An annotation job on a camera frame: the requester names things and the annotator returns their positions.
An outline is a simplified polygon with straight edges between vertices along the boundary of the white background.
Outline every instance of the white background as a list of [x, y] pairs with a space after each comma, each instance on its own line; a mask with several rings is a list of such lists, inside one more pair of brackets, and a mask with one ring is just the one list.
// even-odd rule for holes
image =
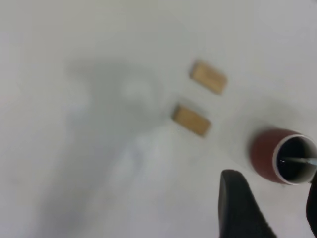
[[[0, 0], [0, 237], [218, 237], [232, 168], [278, 237], [312, 238], [309, 184], [264, 180], [246, 147], [265, 126], [317, 139], [316, 32], [313, 0]], [[189, 79], [196, 59], [222, 96]]]

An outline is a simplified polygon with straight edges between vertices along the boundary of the cup rim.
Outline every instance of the cup rim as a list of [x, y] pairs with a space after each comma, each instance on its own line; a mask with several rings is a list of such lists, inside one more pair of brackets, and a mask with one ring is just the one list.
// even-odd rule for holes
[[306, 182], [310, 182], [310, 180], [314, 177], [315, 174], [312, 174], [312, 176], [310, 178], [308, 178], [306, 181], [304, 182], [290, 182], [288, 180], [286, 180], [285, 178], [283, 178], [283, 176], [280, 174], [279, 170], [278, 170], [278, 167], [277, 167], [277, 154], [280, 150], [280, 148], [282, 147], [282, 145], [284, 145], [284, 143], [292, 138], [295, 138], [295, 137], [302, 137], [302, 138], [305, 138], [309, 141], [311, 141], [312, 144], [315, 145], [315, 142], [309, 138], [308, 136], [305, 136], [305, 135], [302, 135], [302, 134], [292, 134], [292, 135], [288, 135], [286, 137], [284, 137], [278, 144], [277, 146], [275, 147], [274, 149], [274, 152], [273, 152], [273, 159], [272, 159], [272, 165], [273, 165], [273, 169], [274, 169], [274, 172], [275, 174], [277, 175], [277, 177], [283, 181], [284, 183], [286, 184], [289, 184], [289, 185], [299, 185], [299, 184], [302, 184], [302, 183], [306, 183]]

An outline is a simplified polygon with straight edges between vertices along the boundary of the small wooden block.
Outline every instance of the small wooden block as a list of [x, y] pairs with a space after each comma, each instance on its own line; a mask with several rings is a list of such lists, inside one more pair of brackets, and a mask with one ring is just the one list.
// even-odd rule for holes
[[221, 94], [227, 84], [223, 74], [203, 62], [195, 64], [191, 77], [216, 94]]
[[211, 125], [207, 119], [184, 106], [176, 108], [173, 120], [200, 136], [204, 136]]

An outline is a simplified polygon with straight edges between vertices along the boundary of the red cup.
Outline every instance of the red cup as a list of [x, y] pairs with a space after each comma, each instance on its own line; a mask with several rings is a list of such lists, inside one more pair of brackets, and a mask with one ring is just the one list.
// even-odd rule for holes
[[304, 158], [317, 158], [315, 143], [298, 132], [274, 128], [259, 134], [251, 143], [250, 158], [256, 172], [272, 182], [296, 185], [310, 182], [316, 173], [317, 167], [310, 164], [299, 164], [298, 173], [293, 178], [285, 178], [278, 166], [278, 155], [285, 143], [296, 138], [302, 143]]

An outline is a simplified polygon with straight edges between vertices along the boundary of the wooden block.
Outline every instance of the wooden block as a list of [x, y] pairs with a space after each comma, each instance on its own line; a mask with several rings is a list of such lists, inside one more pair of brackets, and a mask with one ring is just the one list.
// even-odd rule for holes
[[195, 64], [191, 77], [216, 94], [221, 94], [227, 84], [223, 74], [203, 62]]
[[176, 108], [173, 120], [200, 136], [204, 136], [211, 125], [207, 119], [184, 106]]

